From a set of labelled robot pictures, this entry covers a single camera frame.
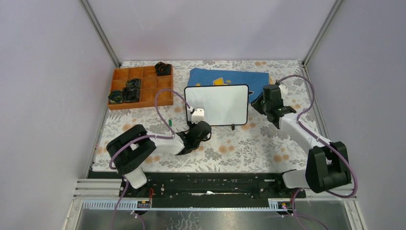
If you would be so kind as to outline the white board with black frame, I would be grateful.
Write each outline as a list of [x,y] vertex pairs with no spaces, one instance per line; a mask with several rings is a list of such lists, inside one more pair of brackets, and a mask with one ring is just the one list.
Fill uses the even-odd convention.
[[[205,122],[211,126],[240,126],[248,121],[248,86],[213,85],[191,86],[184,89],[184,96],[191,108],[203,107]],[[190,109],[186,109],[190,122]]]

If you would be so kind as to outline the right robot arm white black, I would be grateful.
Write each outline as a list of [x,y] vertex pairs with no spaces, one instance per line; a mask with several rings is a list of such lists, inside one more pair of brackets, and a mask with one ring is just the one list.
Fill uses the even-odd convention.
[[309,188],[321,193],[351,183],[346,146],[340,141],[331,142],[300,122],[296,111],[283,104],[279,85],[264,86],[251,106],[307,153],[304,170],[280,174],[280,180],[274,185],[278,196],[287,197],[295,188]]

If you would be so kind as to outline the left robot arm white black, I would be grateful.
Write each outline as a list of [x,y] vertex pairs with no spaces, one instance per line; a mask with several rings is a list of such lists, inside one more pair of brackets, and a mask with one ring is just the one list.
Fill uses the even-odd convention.
[[135,125],[107,144],[111,157],[109,167],[129,182],[130,191],[135,196],[142,197],[147,194],[149,186],[141,168],[147,157],[152,153],[189,154],[198,149],[201,142],[209,140],[211,133],[212,128],[205,121],[173,135],[151,133],[143,125]]

